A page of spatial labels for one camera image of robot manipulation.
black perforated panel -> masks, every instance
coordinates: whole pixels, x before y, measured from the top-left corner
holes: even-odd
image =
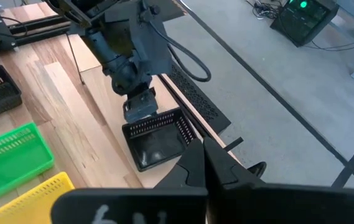
[[[231,124],[231,121],[174,61],[169,77],[216,133],[222,132]]]

computer tower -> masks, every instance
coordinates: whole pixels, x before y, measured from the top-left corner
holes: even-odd
[[[333,0],[287,0],[271,28],[300,47],[314,39],[336,16],[338,8]]]

black device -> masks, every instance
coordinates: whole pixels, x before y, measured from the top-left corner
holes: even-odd
[[[171,1],[151,0],[46,0],[59,16],[42,21],[19,23],[6,26],[0,16],[0,51],[13,49],[22,44],[56,35],[79,34],[103,67],[103,73],[111,77],[115,93],[127,96],[123,105],[124,118],[133,123],[145,116],[155,115],[157,102],[155,89],[149,88],[152,75],[170,73],[171,54],[177,57],[170,45],[177,47],[193,58],[203,69],[207,78],[196,78],[200,82],[211,79],[208,68],[189,50],[167,36],[163,21],[172,19],[169,12]],[[51,22],[67,22],[58,29],[45,33],[28,34],[39,24],[51,26]]]
[[[58,223],[354,223],[354,189],[267,184],[210,138],[195,139],[154,189],[79,189]]]
[[[338,8],[333,0],[287,0],[271,28],[300,47],[315,38],[336,16]]]
[[[6,25],[5,20],[6,17],[0,15],[0,52],[64,34],[70,26],[67,19],[62,16],[50,16],[9,26]]]

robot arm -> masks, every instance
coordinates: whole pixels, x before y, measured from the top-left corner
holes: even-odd
[[[58,14],[72,21],[79,34],[112,79],[115,93],[128,99],[124,118],[135,122],[156,113],[152,75],[169,73],[171,56],[157,6],[144,0],[45,0]]]

green plastic basket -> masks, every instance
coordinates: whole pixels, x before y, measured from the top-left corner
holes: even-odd
[[[0,196],[54,164],[54,155],[34,123],[0,136]]]

